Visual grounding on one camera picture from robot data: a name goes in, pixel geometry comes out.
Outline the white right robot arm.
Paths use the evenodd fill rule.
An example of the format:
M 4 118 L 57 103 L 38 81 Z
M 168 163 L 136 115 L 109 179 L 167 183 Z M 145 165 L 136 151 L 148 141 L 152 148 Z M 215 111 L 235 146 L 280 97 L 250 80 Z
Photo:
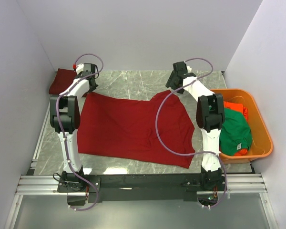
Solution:
M 204 86 L 191 72 L 185 62 L 173 63 L 173 71 L 165 85 L 167 88 L 184 91 L 197 101 L 196 123 L 203 137 L 203 160 L 201 164 L 200 186 L 211 190 L 224 182 L 219 159 L 220 133 L 225 122 L 224 99 Z

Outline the red t shirt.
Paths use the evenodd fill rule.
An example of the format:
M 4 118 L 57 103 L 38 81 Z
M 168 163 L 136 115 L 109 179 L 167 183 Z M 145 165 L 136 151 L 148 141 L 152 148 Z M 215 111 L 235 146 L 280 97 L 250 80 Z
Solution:
M 180 99 L 169 90 L 149 101 L 86 96 L 77 133 L 82 154 L 134 159 L 189 168 L 194 125 Z

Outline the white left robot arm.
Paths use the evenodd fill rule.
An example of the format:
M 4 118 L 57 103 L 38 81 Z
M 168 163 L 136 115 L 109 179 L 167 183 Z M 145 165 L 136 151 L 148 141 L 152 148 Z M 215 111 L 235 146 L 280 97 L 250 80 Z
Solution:
M 57 133 L 63 154 L 63 172 L 59 184 L 76 192 L 87 185 L 79 157 L 77 132 L 80 126 L 78 100 L 98 86 L 98 67 L 92 63 L 74 64 L 76 76 L 71 85 L 58 95 L 50 97 L 50 124 Z

